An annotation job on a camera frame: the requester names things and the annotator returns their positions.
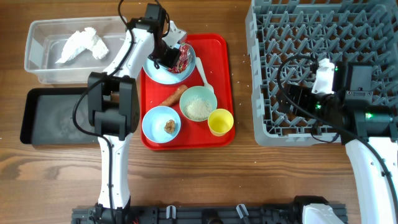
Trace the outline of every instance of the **yellow cup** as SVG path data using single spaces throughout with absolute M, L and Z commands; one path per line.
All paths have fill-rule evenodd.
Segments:
M 225 109 L 217 109 L 211 112 L 207 120 L 210 131 L 215 136 L 223 136 L 234 125 L 234 117 Z

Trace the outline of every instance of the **bowl of rice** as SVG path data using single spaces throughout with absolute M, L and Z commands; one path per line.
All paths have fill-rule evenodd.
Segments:
M 216 95 L 204 86 L 193 86 L 182 94 L 180 109 L 191 121 L 206 121 L 211 112 L 217 109 Z

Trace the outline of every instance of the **white plastic part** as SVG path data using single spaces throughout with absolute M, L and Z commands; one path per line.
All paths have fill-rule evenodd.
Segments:
M 310 204 L 303 207 L 303 224 L 343 224 L 329 205 Z
M 214 88 L 207 82 L 206 75 L 205 75 L 205 70 L 203 69 L 203 65 L 201 63 L 200 58 L 196 58 L 195 63 L 197 65 L 197 69 L 199 71 L 199 74 L 201 76 L 201 79 L 203 80 L 203 86 L 208 88 L 214 93 Z
M 331 90 L 333 86 L 333 77 L 335 74 L 335 64 L 331 63 L 328 58 L 319 61 L 317 77 L 312 86 L 312 93 L 333 94 Z
M 132 133 L 128 134 L 124 141 L 119 141 L 117 136 L 105 135 L 111 144 L 112 148 L 112 200 L 113 209 L 118 207 L 124 208 L 129 199 L 130 191 L 127 182 L 127 165 L 129 162 L 129 144 L 132 138 Z M 101 146 L 102 157 L 102 184 L 101 193 L 99 195 L 98 203 L 102 204 L 104 208 L 110 208 L 109 204 L 109 148 L 106 141 L 98 138 Z
M 169 205 L 166 208 L 166 219 L 172 218 L 175 219 L 177 217 L 177 208 L 174 205 Z
M 175 44 L 177 44 L 180 40 L 184 39 L 187 32 L 181 30 L 175 26 L 173 21 L 170 21 L 170 30 L 167 36 L 163 37 L 162 40 L 166 42 L 166 44 L 173 48 Z
M 369 138 L 369 143 L 385 160 L 392 175 L 394 188 L 398 184 L 398 145 L 390 138 Z M 358 140 L 346 144 L 346 151 L 353 166 L 362 224 L 396 224 L 394 203 L 387 178 L 372 152 Z
M 123 77 L 125 75 L 130 76 L 131 78 L 137 79 L 139 73 L 141 72 L 142 66 L 147 60 L 148 56 L 154 51 L 155 40 L 154 35 L 142 29 L 133 29 L 132 34 L 134 36 L 134 45 L 132 50 L 123 63 L 121 69 L 114 75 L 115 77 Z M 127 53 L 131 44 L 131 35 L 130 32 L 126 32 L 126 39 L 124 43 L 111 63 L 110 66 L 104 69 L 104 72 L 108 74 L 112 73 L 115 68 L 119 65 L 122 58 Z
M 238 206 L 236 206 L 236 211 L 238 212 L 239 218 L 249 216 L 248 209 L 246 208 L 246 206 L 244 204 L 239 204 Z

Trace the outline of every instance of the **white tissue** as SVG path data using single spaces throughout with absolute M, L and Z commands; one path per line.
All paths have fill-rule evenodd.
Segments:
M 85 28 L 85 31 L 76 31 L 69 37 L 65 46 L 63 46 L 61 58 L 56 63 L 65 63 L 74 59 L 84 50 L 90 50 L 95 59 L 102 59 L 109 52 L 104 42 L 92 27 Z

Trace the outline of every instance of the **wrapped food package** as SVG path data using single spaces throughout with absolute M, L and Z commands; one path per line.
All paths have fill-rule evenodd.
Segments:
M 188 44 L 181 44 L 180 45 L 180 59 L 178 60 L 176 66 L 174 68 L 169 68 L 168 71 L 176 74 L 176 73 L 182 73 L 187 69 L 189 63 L 192 61 L 192 54 L 189 51 L 190 46 Z

